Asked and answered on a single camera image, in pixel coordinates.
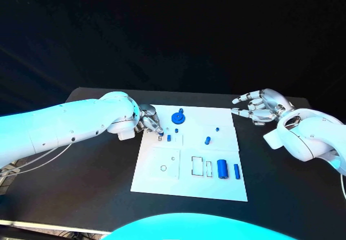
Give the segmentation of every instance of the black table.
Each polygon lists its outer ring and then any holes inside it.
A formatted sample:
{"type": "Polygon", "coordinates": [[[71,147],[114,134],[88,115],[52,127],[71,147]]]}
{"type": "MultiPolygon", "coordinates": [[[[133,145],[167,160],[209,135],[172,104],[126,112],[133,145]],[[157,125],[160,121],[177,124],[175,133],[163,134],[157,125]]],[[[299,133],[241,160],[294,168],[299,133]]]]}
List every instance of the black table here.
{"type": "MultiPolygon", "coordinates": [[[[68,102],[124,91],[156,105],[231,108],[235,95],[78,88],[68,102]]],[[[288,100],[309,108],[304,98],[288,100]]],[[[301,162],[273,150],[255,127],[234,116],[248,202],[130,192],[143,134],[126,141],[108,132],[75,143],[48,165],[16,177],[0,201],[0,219],[113,231],[167,213],[203,213],[263,226],[299,239],[346,238],[340,175],[322,159],[301,162]]]]}

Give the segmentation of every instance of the blue object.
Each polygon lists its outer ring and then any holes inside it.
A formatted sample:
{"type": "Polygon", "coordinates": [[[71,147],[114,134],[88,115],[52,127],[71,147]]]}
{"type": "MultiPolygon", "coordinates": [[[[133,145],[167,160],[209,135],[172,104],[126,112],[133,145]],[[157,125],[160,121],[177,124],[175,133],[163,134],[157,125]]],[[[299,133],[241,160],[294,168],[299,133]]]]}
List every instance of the blue object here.
{"type": "Polygon", "coordinates": [[[226,163],[226,160],[224,159],[218,160],[218,178],[219,179],[229,178],[228,163],[226,163]]]}
{"type": "Polygon", "coordinates": [[[209,143],[211,143],[211,137],[209,136],[206,137],[206,140],[205,140],[203,143],[205,143],[205,145],[209,145],[209,143]]]}
{"type": "Polygon", "coordinates": [[[139,239],[294,240],[287,235],[251,223],[199,213],[169,213],[146,217],[120,227],[104,238],[104,240],[139,239]]]}
{"type": "Polygon", "coordinates": [[[235,172],[235,179],[241,179],[239,166],[238,166],[238,164],[234,165],[234,172],[235,172]]]}
{"type": "Polygon", "coordinates": [[[186,121],[186,116],[183,114],[183,109],[180,108],[179,109],[179,112],[176,112],[173,115],[172,115],[172,122],[175,124],[182,124],[185,121],[186,121]]]}

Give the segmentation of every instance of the blue cylinder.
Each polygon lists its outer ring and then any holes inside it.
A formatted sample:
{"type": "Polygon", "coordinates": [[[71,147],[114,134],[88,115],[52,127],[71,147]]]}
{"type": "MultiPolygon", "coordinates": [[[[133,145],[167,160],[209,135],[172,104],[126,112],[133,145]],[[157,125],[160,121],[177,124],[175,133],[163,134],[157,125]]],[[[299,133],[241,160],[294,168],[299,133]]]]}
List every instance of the blue cylinder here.
{"type": "Polygon", "coordinates": [[[224,159],[218,160],[218,178],[219,179],[229,178],[228,163],[226,163],[226,160],[224,159]]]}
{"type": "Polygon", "coordinates": [[[209,143],[211,143],[211,137],[209,136],[206,137],[206,140],[205,140],[203,143],[205,143],[205,145],[209,145],[209,143]]]}
{"type": "Polygon", "coordinates": [[[235,172],[235,179],[241,179],[241,173],[239,173],[239,166],[238,166],[238,164],[234,165],[234,172],[235,172]]]}

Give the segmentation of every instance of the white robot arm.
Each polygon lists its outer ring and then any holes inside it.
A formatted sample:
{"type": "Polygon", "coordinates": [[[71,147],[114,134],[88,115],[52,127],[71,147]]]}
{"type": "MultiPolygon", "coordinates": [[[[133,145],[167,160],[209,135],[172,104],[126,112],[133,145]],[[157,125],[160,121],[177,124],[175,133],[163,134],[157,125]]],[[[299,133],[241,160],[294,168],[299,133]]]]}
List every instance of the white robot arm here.
{"type": "Polygon", "coordinates": [[[273,89],[254,91],[237,99],[245,100],[248,110],[232,108],[234,114],[251,118],[257,126],[277,120],[277,128],[263,137],[273,149],[286,147],[301,161],[326,160],[346,176],[346,126],[326,113],[312,109],[296,109],[286,97],[273,89]]]}
{"type": "Polygon", "coordinates": [[[156,108],[124,92],[0,117],[0,167],[15,160],[98,136],[130,139],[143,129],[163,133],[156,108]]]}

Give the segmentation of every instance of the small blue piece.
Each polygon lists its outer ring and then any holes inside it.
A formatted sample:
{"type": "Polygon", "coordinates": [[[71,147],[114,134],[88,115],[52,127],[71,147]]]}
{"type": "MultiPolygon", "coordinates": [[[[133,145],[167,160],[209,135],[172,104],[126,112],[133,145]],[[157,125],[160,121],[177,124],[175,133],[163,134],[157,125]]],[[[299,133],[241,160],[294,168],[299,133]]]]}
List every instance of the small blue piece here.
{"type": "Polygon", "coordinates": [[[186,121],[186,116],[183,114],[183,109],[180,108],[179,109],[179,112],[176,112],[173,115],[172,115],[172,122],[175,124],[182,124],[185,121],[186,121]]]}
{"type": "Polygon", "coordinates": [[[229,178],[228,163],[226,163],[226,160],[224,159],[218,160],[218,178],[219,179],[229,178]]]}
{"type": "Polygon", "coordinates": [[[209,145],[209,143],[211,143],[211,137],[208,136],[205,140],[205,145],[209,145]]]}
{"type": "Polygon", "coordinates": [[[234,165],[234,171],[235,171],[235,179],[241,179],[239,166],[238,166],[238,164],[234,165]]]}

